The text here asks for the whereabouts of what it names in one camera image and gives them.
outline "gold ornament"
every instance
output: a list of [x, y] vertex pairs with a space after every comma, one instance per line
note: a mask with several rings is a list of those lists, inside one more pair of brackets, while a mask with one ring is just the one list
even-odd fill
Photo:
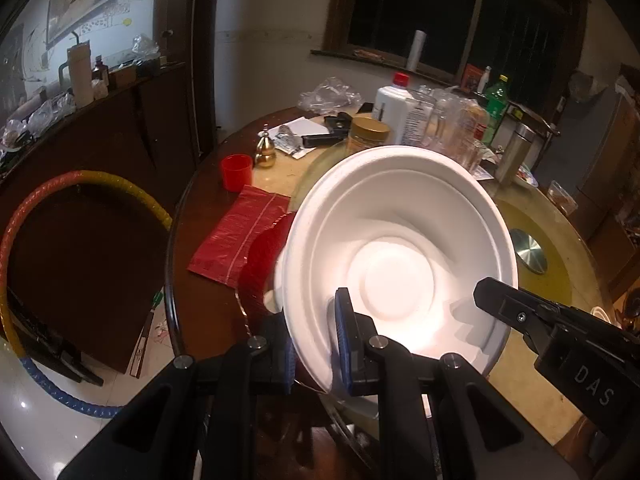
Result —
[[260, 140], [255, 148], [255, 165], [261, 168], [270, 168], [276, 163], [276, 147], [269, 137], [269, 127], [266, 124], [258, 136]]

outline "blue hose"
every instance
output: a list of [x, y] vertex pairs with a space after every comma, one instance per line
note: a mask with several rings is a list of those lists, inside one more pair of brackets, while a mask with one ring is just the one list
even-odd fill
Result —
[[99, 404], [91, 404], [90, 402], [84, 402], [84, 400], [76, 399], [74, 396], [63, 392], [59, 387], [51, 382], [49, 378], [38, 369], [30, 357], [21, 357], [20, 362], [31, 378], [36, 381], [44, 391], [58, 402], [70, 407], [72, 410], [76, 410], [76, 412], [98, 418], [113, 418], [122, 407], [100, 406]]

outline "red cup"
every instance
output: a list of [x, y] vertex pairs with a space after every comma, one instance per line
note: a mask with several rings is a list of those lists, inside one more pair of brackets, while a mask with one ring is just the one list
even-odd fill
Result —
[[239, 193], [242, 186], [251, 185], [254, 161], [249, 155], [229, 155], [220, 162], [222, 186], [227, 191]]

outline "glass jar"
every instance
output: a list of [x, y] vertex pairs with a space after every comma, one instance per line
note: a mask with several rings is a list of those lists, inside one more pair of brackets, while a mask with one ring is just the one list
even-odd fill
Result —
[[355, 116], [347, 137], [347, 153], [353, 155], [367, 148], [383, 146], [390, 131], [385, 123], [369, 117]]

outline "screw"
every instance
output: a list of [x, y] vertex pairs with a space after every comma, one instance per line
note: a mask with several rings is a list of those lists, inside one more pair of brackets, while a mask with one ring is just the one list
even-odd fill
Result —
[[261, 335], [253, 335], [247, 340], [246, 343], [249, 345], [249, 348], [251, 348], [252, 350], [259, 350], [263, 346], [267, 345], [267, 340], [263, 338]]
[[444, 361], [444, 364], [449, 368], [458, 369], [462, 366], [463, 359], [459, 354], [450, 352], [448, 354], [444, 354], [441, 359]]
[[178, 355], [174, 359], [174, 366], [178, 368], [178, 370], [186, 370], [193, 364], [193, 357], [190, 355]]
[[389, 344], [389, 339], [384, 337], [383, 335], [374, 335], [369, 338], [369, 344], [373, 346], [373, 348], [377, 348], [378, 350], [382, 350]]

